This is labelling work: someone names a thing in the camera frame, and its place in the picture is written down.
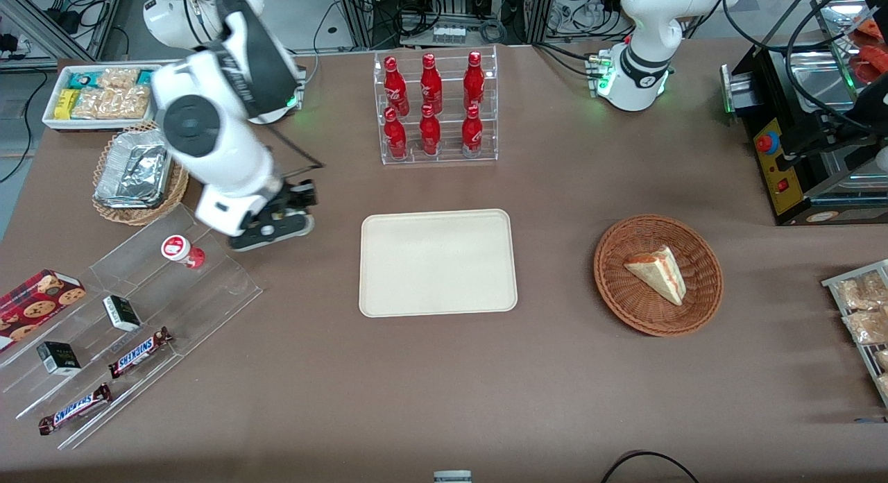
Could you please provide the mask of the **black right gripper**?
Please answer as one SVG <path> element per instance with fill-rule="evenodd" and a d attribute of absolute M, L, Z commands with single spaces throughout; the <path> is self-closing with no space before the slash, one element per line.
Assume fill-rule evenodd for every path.
<path fill-rule="evenodd" d="M 314 180 L 300 183 L 284 182 L 284 187 L 258 214 L 261 227 L 313 227 L 314 218 L 309 208 L 317 205 Z"/>

